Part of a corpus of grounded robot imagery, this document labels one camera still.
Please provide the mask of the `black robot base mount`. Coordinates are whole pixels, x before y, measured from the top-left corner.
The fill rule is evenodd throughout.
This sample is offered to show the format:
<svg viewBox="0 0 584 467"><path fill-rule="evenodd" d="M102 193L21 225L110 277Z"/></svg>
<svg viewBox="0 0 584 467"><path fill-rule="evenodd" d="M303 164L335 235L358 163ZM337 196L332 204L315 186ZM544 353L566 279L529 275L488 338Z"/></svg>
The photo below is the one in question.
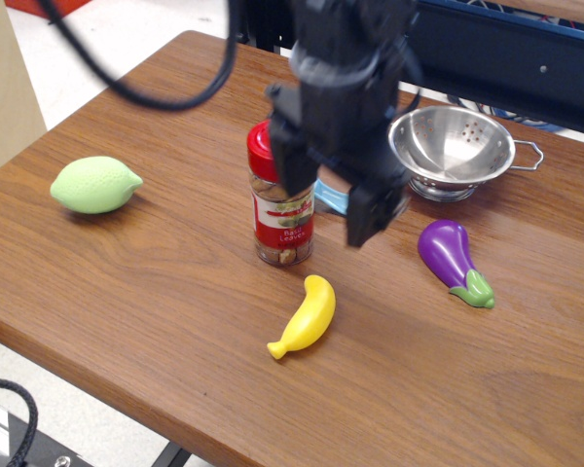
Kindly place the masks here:
<svg viewBox="0 0 584 467"><path fill-rule="evenodd" d="M27 424L9 413L0 413L0 466L6 466L20 447ZM77 452L37 431L24 466L86 467L90 464Z"/></svg>

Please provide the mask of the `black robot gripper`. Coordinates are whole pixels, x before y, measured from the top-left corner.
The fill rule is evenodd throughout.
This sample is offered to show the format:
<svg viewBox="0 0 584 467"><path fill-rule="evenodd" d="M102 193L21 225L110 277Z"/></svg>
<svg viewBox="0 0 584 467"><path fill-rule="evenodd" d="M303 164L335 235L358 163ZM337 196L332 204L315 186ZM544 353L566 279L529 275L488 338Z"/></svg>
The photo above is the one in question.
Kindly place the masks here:
<svg viewBox="0 0 584 467"><path fill-rule="evenodd" d="M347 204L351 247L385 231L409 204L406 169L386 142L397 115L399 78L376 72L357 85L266 89L279 183L292 198L315 182L324 165L353 186Z"/></svg>

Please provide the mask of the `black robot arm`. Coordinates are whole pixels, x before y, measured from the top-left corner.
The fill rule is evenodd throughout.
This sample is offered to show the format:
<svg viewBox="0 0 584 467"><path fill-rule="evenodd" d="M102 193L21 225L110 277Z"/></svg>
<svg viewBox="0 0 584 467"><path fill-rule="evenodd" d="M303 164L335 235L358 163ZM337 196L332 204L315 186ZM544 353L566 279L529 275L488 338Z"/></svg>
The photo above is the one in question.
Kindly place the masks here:
<svg viewBox="0 0 584 467"><path fill-rule="evenodd" d="M403 115L402 78L422 70L408 45L414 1L295 1L289 59L299 84L272 85L269 137L276 173L289 195L326 167L350 185L347 244L360 247L407 204L409 174L388 129Z"/></svg>

